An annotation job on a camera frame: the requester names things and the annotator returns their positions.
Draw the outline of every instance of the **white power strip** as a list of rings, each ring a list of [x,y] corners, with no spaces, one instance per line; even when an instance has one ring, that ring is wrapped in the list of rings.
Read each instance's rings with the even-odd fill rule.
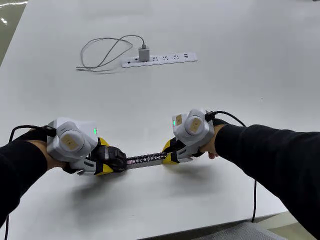
[[[175,64],[198,61],[194,52],[170,53],[164,55],[151,55],[150,61],[139,61],[139,57],[128,57],[121,61],[123,68],[150,66],[159,64]]]

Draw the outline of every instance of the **sticker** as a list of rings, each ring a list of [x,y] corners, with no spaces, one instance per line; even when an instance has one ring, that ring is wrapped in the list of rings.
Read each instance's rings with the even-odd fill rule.
[[[61,141],[72,151],[76,149],[79,145],[74,141],[74,139],[69,135],[66,134],[61,138]]]
[[[193,119],[191,126],[190,126],[190,131],[193,133],[196,133],[198,131],[198,128],[200,127],[201,121],[198,118]]]
[[[175,117],[175,121],[176,121],[176,125],[179,126],[180,124],[182,124],[182,115],[178,115]]]

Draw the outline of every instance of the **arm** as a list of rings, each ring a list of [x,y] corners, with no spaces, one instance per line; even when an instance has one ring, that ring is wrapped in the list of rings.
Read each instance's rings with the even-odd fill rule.
[[[0,226],[32,184],[47,170],[63,166],[48,155],[46,148],[44,141],[19,139],[0,147]]]
[[[205,146],[233,162],[276,195],[292,215],[320,238],[320,132],[294,132],[262,125],[218,125]]]

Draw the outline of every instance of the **charger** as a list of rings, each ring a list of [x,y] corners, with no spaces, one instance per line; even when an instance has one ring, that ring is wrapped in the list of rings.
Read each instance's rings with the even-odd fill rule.
[[[140,62],[149,62],[150,61],[150,49],[145,44],[142,44],[138,49],[139,61]]]

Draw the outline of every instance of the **table surface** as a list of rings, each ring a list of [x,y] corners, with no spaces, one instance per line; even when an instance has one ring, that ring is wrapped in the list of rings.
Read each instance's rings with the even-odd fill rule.
[[[64,116],[96,121],[99,135],[128,156],[158,152],[173,136],[171,116],[192,108],[228,111],[247,125],[316,131],[319,4],[31,0],[0,68],[0,143],[14,126]],[[75,70],[87,41],[127,34],[143,36],[152,54],[195,52],[199,61],[114,74]],[[109,45],[93,48],[88,61]],[[11,214],[10,239],[138,239],[249,219],[253,185],[232,163],[207,156],[99,178],[53,169]],[[284,211],[258,185],[257,217]]]

